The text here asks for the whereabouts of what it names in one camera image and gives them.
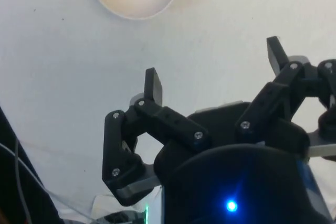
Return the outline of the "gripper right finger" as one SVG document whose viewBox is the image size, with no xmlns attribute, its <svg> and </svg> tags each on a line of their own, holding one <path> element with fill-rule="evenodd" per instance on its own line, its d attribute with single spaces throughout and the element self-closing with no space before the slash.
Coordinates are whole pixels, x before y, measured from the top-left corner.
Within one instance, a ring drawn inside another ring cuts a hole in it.
<svg viewBox="0 0 336 224">
<path fill-rule="evenodd" d="M 326 111 L 318 119 L 318 132 L 327 140 L 335 139 L 335 60 L 313 66 L 305 58 L 290 59 L 278 37 L 266 39 L 268 59 L 276 75 L 254 98 L 237 126 L 243 134 L 256 137 L 277 119 L 291 121 L 305 98 L 317 98 Z"/>
</svg>

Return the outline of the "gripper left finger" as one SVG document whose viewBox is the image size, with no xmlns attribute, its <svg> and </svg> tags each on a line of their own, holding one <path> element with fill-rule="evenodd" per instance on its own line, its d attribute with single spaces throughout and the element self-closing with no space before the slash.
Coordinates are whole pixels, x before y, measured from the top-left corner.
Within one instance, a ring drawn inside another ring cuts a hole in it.
<svg viewBox="0 0 336 224">
<path fill-rule="evenodd" d="M 149 68 L 142 96 L 126 112 L 116 110 L 105 117 L 102 180 L 122 206 L 136 204 L 163 183 L 154 165 L 135 153 L 138 136 L 148 133 L 163 145 L 173 140 L 191 153 L 210 146 L 208 130 L 163 106 L 162 97 L 158 73 Z"/>
</svg>

